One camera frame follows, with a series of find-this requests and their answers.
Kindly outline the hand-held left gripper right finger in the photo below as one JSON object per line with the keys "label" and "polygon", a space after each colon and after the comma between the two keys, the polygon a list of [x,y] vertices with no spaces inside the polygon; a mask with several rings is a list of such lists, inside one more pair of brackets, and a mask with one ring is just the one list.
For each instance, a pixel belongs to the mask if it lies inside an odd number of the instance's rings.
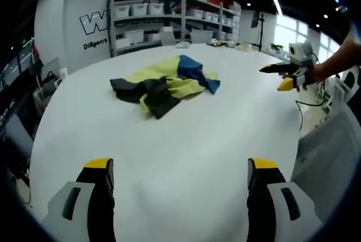
{"label": "hand-held left gripper right finger", "polygon": [[267,159],[248,159],[247,208],[247,241],[309,241],[322,225],[314,202]]}

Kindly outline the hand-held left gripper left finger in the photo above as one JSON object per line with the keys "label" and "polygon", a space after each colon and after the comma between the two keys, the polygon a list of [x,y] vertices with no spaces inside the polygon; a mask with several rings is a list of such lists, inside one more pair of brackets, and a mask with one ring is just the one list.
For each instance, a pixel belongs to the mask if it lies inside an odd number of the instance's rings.
{"label": "hand-held left gripper left finger", "polygon": [[42,225],[56,241],[115,241],[113,191],[113,160],[91,160],[48,202]]}

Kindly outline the person's right hand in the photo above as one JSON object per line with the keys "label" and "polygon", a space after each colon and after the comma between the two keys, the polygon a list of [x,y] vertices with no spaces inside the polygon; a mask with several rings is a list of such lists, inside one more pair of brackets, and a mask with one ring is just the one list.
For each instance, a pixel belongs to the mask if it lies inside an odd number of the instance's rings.
{"label": "person's right hand", "polygon": [[329,77],[327,69],[324,64],[315,64],[305,74],[305,85],[323,82]]}

